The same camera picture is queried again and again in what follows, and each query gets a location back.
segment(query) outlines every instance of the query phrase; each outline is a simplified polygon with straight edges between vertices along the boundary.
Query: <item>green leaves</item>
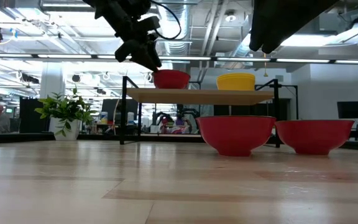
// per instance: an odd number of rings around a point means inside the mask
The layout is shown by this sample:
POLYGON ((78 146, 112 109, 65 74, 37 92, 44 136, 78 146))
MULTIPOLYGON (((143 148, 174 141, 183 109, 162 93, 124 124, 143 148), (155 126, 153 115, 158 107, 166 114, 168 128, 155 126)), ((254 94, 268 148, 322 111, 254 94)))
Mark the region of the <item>green leaves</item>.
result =
POLYGON ((44 109, 43 108, 36 108, 34 111, 37 112, 37 113, 42 114, 44 112, 44 109))
POLYGON ((43 104, 42 108, 36 108, 35 111, 41 114, 41 119, 58 118, 59 131, 56 135, 66 136, 67 131, 71 131, 71 122, 80 120, 86 124, 91 124, 93 117, 91 114, 97 113, 91 110, 91 103, 85 103, 81 96, 77 95, 78 89, 73 89, 73 95, 67 96, 60 93, 51 93, 52 97, 39 99, 43 104))
POLYGON ((67 128, 67 130, 71 130, 71 125, 69 124, 69 122, 66 122, 65 127, 67 128))

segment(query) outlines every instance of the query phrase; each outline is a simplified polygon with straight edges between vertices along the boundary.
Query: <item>ceiling light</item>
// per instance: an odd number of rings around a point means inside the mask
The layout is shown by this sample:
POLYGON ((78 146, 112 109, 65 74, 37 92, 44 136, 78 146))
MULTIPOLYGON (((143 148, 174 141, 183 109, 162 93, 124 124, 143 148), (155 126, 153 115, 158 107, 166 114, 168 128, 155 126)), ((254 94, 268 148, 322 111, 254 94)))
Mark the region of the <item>ceiling light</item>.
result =
POLYGON ((68 55, 68 54, 61 54, 61 55, 38 55, 40 58, 91 58, 90 55, 68 55))
POLYGON ((219 57, 217 58, 218 61, 225 61, 225 62, 269 62, 269 58, 229 58, 229 57, 219 57))
POLYGON ((280 58, 280 59, 277 59, 277 62, 289 62, 289 63, 328 63, 329 60, 320 60, 320 59, 287 59, 287 58, 280 58))
POLYGON ((0 58, 4 58, 4 57, 21 58, 21 57, 32 57, 32 56, 31 56, 31 54, 0 54, 0 58))
POLYGON ((333 36, 324 35, 303 35, 294 34, 281 43, 281 46, 287 47, 321 47, 332 40, 333 36))
POLYGON ((358 60, 336 60, 338 64, 358 64, 358 60))
POLYGON ((348 40, 353 39, 354 37, 358 36, 358 24, 355 24, 353 28, 341 32, 337 36, 334 36, 328 44, 343 44, 346 43, 348 40))
POLYGON ((233 9, 226 11, 226 13, 224 14, 226 16, 226 21, 232 22, 236 20, 236 16, 234 15, 234 12, 235 11, 233 9))
POLYGON ((187 56, 160 56, 160 60, 211 60, 211 57, 187 57, 187 56))
POLYGON ((44 3, 42 7, 91 7, 88 4, 59 4, 59 3, 44 3))
POLYGON ((110 80, 109 72, 106 72, 105 74, 103 74, 103 79, 104 80, 110 80))
POLYGON ((231 16, 226 16, 226 21, 228 22, 233 22, 236 20, 236 16, 235 15, 231 15, 231 16))
MULTIPOLYGON (((99 59, 116 59, 115 55, 98 55, 99 59)), ((129 60, 131 59, 132 56, 127 56, 126 59, 129 60)))

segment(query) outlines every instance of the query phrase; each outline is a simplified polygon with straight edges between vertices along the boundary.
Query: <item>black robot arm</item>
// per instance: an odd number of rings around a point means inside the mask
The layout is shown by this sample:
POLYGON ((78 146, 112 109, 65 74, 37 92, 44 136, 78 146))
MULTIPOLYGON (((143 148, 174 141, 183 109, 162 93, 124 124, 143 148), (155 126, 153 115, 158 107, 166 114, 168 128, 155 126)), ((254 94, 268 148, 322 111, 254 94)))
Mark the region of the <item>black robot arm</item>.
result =
POLYGON ((139 20, 151 7, 150 0, 83 0, 95 9, 95 19, 104 17, 124 43, 116 50, 118 62, 131 55, 131 61, 153 72, 161 67, 155 50, 156 33, 151 30, 160 27, 157 16, 139 20))

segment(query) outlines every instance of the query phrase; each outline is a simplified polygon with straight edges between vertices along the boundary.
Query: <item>bowl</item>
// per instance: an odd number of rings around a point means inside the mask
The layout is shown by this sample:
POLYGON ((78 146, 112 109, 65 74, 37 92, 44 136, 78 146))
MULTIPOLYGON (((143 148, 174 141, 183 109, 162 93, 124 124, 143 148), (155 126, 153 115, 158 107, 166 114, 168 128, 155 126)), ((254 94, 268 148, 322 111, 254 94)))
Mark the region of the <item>bowl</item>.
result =
POLYGON ((210 116, 197 118, 205 142, 222 156, 250 156, 272 133, 275 118, 268 116, 210 116))
POLYGON ((278 121, 280 139, 298 154, 328 155, 348 139, 354 121, 278 121))
POLYGON ((189 74, 177 70, 159 70, 153 77, 155 87, 161 89, 184 89, 190 80, 189 74))
POLYGON ((255 75, 249 73, 230 73, 216 79, 218 90, 255 90, 255 75))

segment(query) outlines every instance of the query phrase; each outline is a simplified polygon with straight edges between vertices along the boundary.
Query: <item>wooden shelf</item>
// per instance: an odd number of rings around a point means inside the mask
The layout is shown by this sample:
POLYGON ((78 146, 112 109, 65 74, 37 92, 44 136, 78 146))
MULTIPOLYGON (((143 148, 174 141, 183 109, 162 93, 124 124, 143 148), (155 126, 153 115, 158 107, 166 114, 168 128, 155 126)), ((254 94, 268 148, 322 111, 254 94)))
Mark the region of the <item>wooden shelf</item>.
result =
POLYGON ((139 103, 190 105, 255 105, 273 98, 272 91, 166 90, 128 88, 127 95, 139 103))

